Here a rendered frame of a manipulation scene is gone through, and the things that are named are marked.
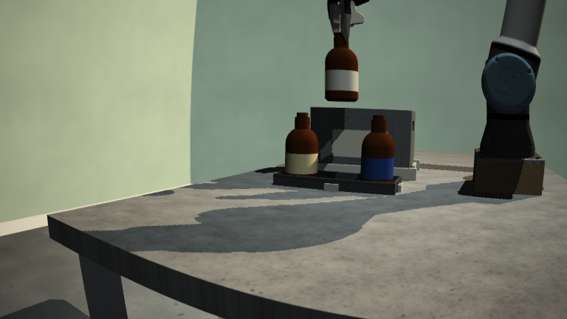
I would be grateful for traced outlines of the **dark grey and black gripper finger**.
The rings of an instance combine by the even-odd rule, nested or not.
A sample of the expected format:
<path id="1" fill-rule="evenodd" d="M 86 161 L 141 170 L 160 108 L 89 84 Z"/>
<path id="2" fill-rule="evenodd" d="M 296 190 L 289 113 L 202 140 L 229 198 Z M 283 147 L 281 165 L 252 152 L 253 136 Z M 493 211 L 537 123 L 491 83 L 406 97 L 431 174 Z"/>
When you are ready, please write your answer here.
<path id="1" fill-rule="evenodd" d="M 356 11 L 355 3 L 352 0 L 340 0 L 339 8 L 341 12 L 341 33 L 345 42 L 348 42 L 350 25 L 362 24 L 365 18 Z"/>
<path id="2" fill-rule="evenodd" d="M 327 8 L 328 8 L 329 20 L 331 22 L 331 28 L 335 36 L 335 33 L 340 32 L 340 28 L 341 28 L 341 22 L 340 22 L 341 12 L 339 8 L 339 4 L 337 2 L 333 2 L 332 0 L 328 0 Z"/>

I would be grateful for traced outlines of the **orange-brown bottle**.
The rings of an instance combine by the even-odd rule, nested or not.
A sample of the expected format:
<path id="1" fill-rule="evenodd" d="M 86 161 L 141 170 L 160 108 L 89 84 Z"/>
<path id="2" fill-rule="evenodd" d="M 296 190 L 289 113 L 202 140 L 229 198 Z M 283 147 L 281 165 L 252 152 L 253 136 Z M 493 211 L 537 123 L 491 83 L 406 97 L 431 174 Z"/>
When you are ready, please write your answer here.
<path id="1" fill-rule="evenodd" d="M 374 115 L 371 120 L 371 132 L 362 142 L 360 180 L 393 182 L 395 146 L 386 131 L 385 116 Z"/>
<path id="2" fill-rule="evenodd" d="M 358 60 L 341 32 L 336 32 L 334 49 L 325 59 L 325 99 L 336 102 L 358 100 Z"/>
<path id="3" fill-rule="evenodd" d="M 295 129 L 286 137 L 285 174 L 317 177 L 318 139 L 310 129 L 309 113 L 297 113 Z"/>

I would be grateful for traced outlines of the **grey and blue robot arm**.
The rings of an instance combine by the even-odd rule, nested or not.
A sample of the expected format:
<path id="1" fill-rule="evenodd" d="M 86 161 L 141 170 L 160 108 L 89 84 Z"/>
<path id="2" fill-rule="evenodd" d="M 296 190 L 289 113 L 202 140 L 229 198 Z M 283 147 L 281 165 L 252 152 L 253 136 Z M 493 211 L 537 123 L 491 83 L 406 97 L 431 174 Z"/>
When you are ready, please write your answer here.
<path id="1" fill-rule="evenodd" d="M 546 0 L 506 1 L 501 34 L 491 43 L 481 76 L 487 100 L 487 124 L 480 144 L 484 156 L 522 159 L 535 155 L 529 104 L 541 61 L 537 43 L 545 7 Z"/>

